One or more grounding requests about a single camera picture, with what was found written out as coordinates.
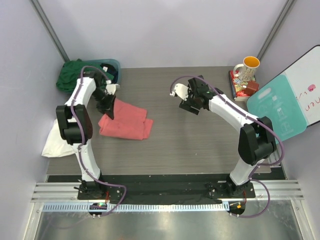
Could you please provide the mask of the pink t-shirt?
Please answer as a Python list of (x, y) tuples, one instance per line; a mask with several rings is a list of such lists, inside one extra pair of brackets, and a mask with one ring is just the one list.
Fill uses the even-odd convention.
[(100, 135), (139, 141), (149, 138), (154, 121), (147, 117), (145, 108), (116, 99), (113, 113), (113, 119), (104, 114), (99, 120)]

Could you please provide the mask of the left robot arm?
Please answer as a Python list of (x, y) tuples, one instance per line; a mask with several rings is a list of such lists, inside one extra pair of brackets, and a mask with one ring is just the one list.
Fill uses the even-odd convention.
[(100, 200), (107, 194), (107, 186), (103, 184), (103, 175), (92, 149), (93, 124), (87, 111), (90, 98), (94, 98), (98, 112), (114, 119), (116, 89), (102, 89), (103, 79), (111, 82), (100, 70), (82, 68), (71, 97), (55, 110), (60, 136), (73, 149), (81, 170), (80, 185), (75, 188), (80, 200)]

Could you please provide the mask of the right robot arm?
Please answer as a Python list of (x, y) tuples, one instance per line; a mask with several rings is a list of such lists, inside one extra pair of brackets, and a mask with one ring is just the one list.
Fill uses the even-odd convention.
[(195, 115), (201, 109), (223, 118), (239, 134), (239, 160), (226, 178), (224, 190), (233, 198), (243, 194), (256, 168), (276, 150), (272, 122), (268, 117), (256, 117), (234, 104), (220, 89), (211, 88), (202, 76), (188, 84), (171, 86), (171, 96), (181, 98), (179, 107)]

